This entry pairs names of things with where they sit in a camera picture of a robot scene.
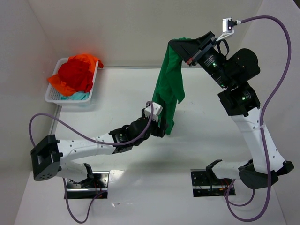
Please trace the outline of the green t shirt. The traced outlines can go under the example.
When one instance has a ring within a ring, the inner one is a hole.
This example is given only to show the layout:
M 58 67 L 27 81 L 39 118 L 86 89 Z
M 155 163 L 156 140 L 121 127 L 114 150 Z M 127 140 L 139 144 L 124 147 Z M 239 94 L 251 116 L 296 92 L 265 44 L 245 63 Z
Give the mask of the green t shirt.
M 182 58 L 168 44 L 152 97 L 152 102 L 163 107 L 160 118 L 168 125 L 166 135 L 170 135 L 174 127 L 177 104 L 185 98 L 181 69 Z

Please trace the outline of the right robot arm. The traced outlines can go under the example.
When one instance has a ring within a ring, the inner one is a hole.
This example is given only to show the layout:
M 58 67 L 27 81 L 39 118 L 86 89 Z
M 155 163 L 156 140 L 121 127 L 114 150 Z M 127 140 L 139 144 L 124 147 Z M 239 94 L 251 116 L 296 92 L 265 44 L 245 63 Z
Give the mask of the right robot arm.
M 241 180 L 250 189 L 261 189 L 278 181 L 294 169 L 278 152 L 265 125 L 260 123 L 261 104 L 248 81 L 260 73 L 256 54 L 239 49 L 229 59 L 220 51 L 220 42 L 212 32 L 188 40 L 171 40 L 170 47 L 189 66 L 199 64 L 223 89 L 219 100 L 235 122 L 252 158 L 243 162 L 218 159 L 206 166 L 212 183 L 220 179 Z

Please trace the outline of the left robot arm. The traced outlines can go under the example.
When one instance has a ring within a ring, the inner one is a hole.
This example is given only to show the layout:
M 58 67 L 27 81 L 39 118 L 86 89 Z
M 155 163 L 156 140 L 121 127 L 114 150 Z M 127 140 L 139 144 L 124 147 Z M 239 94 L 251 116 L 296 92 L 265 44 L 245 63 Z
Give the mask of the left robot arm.
M 151 135 L 164 137 L 167 124 L 159 117 L 162 110 L 161 105 L 153 103 L 142 109 L 141 117 L 131 124 L 94 138 L 58 140 L 55 135 L 47 135 L 30 152 L 34 180 L 44 181 L 57 176 L 81 186 L 88 185 L 95 179 L 91 166 L 75 160 L 123 153 Z

